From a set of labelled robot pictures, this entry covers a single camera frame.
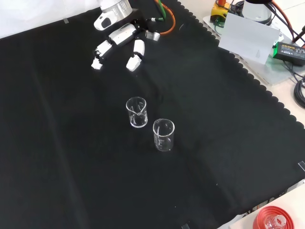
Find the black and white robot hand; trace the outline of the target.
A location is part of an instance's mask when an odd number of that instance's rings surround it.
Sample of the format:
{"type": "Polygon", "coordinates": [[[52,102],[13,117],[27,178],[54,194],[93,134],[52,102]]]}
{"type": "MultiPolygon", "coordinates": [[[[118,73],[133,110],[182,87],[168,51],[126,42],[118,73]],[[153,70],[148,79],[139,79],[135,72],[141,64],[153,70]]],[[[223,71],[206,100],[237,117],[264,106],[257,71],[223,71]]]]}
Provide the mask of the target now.
{"type": "Polygon", "coordinates": [[[126,68],[130,72],[134,72],[141,64],[145,54],[145,43],[139,37],[139,33],[144,31],[145,38],[158,41],[160,34],[157,32],[150,32],[140,27],[140,25],[134,25],[127,23],[119,29],[113,31],[106,40],[99,44],[94,50],[94,58],[91,67],[95,70],[100,70],[105,61],[106,55],[110,53],[114,47],[125,45],[126,43],[134,40],[133,54],[129,58],[126,68]]]}

